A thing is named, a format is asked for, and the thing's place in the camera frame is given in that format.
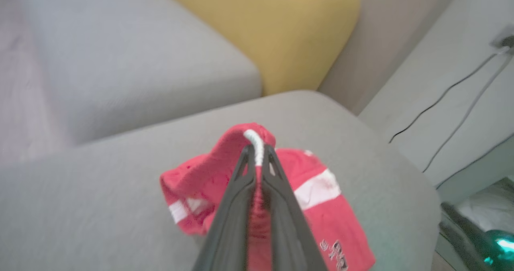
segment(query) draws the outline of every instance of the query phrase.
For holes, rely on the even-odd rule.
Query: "red cloth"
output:
[[[275,146],[275,137],[256,123],[230,128],[209,154],[195,157],[161,175],[160,183],[175,223],[187,234],[205,235],[214,219],[242,149],[253,130],[262,143]],[[303,210],[330,271],[366,271],[375,258],[334,175],[309,151],[276,150],[279,161]],[[270,218],[262,207],[261,167],[250,214],[248,267],[271,270]]]

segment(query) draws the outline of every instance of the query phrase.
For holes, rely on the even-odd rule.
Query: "beige wall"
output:
[[[360,20],[319,91],[360,113],[451,0],[362,0]]]

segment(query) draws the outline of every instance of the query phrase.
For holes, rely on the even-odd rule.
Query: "wall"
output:
[[[508,22],[514,22],[514,0],[453,0],[359,118],[389,141],[445,88],[493,53],[488,43]],[[477,75],[451,90],[437,107],[395,138],[393,145],[424,169],[504,60],[496,57]],[[434,185],[514,132],[513,90],[514,62],[485,92],[426,171]]]
[[[358,114],[451,0],[362,0],[359,22],[319,88]]]

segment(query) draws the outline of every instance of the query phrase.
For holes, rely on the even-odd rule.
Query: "gray ottoman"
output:
[[[173,0],[22,0],[71,143],[261,96],[257,68]]]
[[[264,125],[278,148],[311,150],[334,172],[375,253],[373,270],[430,270],[441,216],[434,188],[317,92],[204,112],[0,170],[0,269],[189,270],[198,245],[174,225],[159,175],[243,122]]]

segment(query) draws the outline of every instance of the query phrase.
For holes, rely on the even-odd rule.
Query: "floor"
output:
[[[49,107],[33,37],[19,0],[0,0],[0,167],[69,146]],[[434,253],[432,271],[453,271]]]

